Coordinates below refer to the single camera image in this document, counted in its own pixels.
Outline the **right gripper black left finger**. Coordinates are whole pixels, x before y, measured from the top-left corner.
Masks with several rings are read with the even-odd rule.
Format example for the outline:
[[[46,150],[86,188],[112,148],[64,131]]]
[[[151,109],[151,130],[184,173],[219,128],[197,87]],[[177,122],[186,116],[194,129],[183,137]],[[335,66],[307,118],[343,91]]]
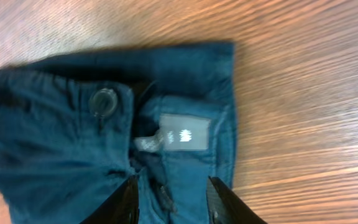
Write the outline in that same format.
[[[138,222],[138,183],[135,176],[130,176],[80,224],[138,224]]]

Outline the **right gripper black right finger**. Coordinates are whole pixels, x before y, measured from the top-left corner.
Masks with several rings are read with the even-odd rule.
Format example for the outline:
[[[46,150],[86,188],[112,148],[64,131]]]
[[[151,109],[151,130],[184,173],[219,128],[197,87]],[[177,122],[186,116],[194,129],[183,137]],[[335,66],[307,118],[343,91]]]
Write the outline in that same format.
[[[211,224],[267,224],[219,177],[208,177],[206,197]]]

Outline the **dark blue denim shorts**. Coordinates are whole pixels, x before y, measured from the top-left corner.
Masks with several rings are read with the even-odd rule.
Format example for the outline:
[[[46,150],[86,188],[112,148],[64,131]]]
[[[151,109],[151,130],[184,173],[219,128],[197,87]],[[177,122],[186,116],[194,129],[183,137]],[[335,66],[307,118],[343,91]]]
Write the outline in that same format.
[[[0,68],[0,193],[13,223],[80,223],[127,179],[140,223],[208,223],[232,185],[234,44],[57,55]]]

